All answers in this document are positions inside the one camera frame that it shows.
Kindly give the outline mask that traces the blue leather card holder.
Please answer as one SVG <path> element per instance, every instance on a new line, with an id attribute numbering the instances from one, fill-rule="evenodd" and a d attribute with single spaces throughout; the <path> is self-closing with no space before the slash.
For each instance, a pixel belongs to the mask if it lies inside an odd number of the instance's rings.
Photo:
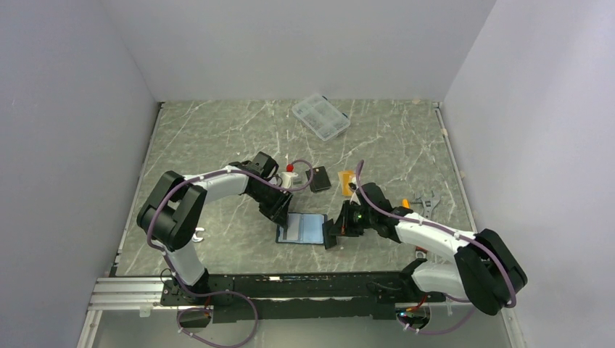
<path id="1" fill-rule="evenodd" d="M 283 231 L 284 228 L 279 226 L 276 229 L 276 243 L 278 244 L 323 245 L 322 225 L 327 220 L 327 216 L 325 214 L 297 213 L 297 212 L 290 212 L 289 214 L 300 214 L 301 215 L 300 239 L 295 242 L 282 241 L 281 232 Z"/>

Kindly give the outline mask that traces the silver credit card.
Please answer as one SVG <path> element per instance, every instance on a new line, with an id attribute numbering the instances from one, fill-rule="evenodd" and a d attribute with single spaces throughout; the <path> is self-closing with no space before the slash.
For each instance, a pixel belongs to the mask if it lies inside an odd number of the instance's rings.
<path id="1" fill-rule="evenodd" d="M 281 232 L 281 240 L 284 242 L 295 242 L 300 239 L 300 214 L 289 214 L 288 225 Z"/>

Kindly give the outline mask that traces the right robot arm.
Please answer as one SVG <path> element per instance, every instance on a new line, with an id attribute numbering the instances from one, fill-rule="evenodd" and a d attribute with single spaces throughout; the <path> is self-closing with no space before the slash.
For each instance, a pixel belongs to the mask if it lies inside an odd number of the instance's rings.
<path id="1" fill-rule="evenodd" d="M 528 278 L 501 237 L 485 228 L 475 233 L 436 223 L 412 209 L 393 207 L 375 183 L 363 184 L 346 200 L 337 219 L 323 224 L 327 249 L 339 237 L 359 237 L 374 230 L 385 239 L 410 244 L 444 259 L 417 258 L 398 274 L 392 290 L 409 301 L 441 293 L 467 301 L 487 315 L 516 305 Z"/>

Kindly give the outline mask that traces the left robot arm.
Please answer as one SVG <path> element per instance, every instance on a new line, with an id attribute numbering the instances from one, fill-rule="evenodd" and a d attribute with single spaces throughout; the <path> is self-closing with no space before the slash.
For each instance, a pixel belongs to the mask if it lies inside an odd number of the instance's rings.
<path id="1" fill-rule="evenodd" d="M 136 224 L 148 245 L 163 253 L 180 285 L 180 295 L 192 305 L 203 302 L 210 290 L 209 273 L 191 239 L 206 204 L 227 196 L 247 195 L 259 211 L 280 227 L 287 225 L 292 194 L 273 183 L 277 162 L 258 152 L 253 160 L 231 162 L 201 175 L 165 172 L 142 205 Z"/>

